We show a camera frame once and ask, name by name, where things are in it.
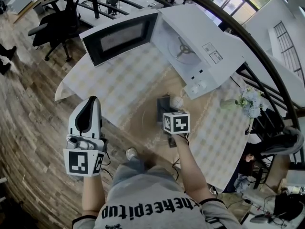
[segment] gray t-shirt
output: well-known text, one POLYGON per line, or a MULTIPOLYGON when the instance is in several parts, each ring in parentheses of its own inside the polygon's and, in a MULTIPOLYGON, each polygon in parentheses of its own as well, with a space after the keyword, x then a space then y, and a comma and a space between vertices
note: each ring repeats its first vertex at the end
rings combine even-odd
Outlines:
POLYGON ((73 229, 241 229, 222 201, 195 202, 165 178, 140 174, 115 185, 98 217, 83 216, 73 229))

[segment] black shoe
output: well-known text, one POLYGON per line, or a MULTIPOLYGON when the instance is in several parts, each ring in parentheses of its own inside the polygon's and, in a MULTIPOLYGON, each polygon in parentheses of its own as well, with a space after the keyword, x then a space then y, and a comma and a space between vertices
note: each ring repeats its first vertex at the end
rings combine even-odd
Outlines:
POLYGON ((7 63, 6 65, 0 67, 0 73, 4 75, 6 71, 8 71, 9 69, 10 69, 10 63, 7 63))
POLYGON ((9 60, 11 60, 11 59, 13 58, 14 53, 16 52, 16 49, 17 49, 17 47, 16 47, 16 46, 13 46, 12 49, 9 49, 9 50, 8 50, 8 56, 7 56, 7 58, 8 58, 9 60))

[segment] flower vase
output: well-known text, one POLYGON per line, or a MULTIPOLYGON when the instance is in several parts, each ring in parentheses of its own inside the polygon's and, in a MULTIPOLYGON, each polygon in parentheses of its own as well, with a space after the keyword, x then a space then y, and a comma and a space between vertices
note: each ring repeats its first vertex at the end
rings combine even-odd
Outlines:
POLYGON ((231 109, 235 109, 238 104, 237 104, 237 100, 236 99, 228 99, 228 100, 222 100, 220 102, 220 107, 222 109, 228 109, 228 110, 231 110, 231 109))

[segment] flower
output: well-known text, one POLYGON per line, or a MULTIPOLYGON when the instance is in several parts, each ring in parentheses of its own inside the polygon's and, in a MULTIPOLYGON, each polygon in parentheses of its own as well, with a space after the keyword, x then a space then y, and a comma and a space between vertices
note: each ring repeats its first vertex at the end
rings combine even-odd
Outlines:
POLYGON ((257 118, 261 114, 261 109, 266 111, 267 105, 262 102, 262 92, 256 91, 252 87, 243 87, 240 89, 240 98, 237 104, 240 105, 244 113, 250 118, 257 118))

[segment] white shoe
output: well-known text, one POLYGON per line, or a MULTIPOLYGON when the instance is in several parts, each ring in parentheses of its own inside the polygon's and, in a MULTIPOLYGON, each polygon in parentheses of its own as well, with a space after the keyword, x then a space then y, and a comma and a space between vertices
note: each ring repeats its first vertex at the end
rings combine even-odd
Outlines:
POLYGON ((134 147, 131 147, 126 150, 126 157, 128 160, 131 160, 132 157, 137 157, 137 156, 138 156, 138 151, 134 147))

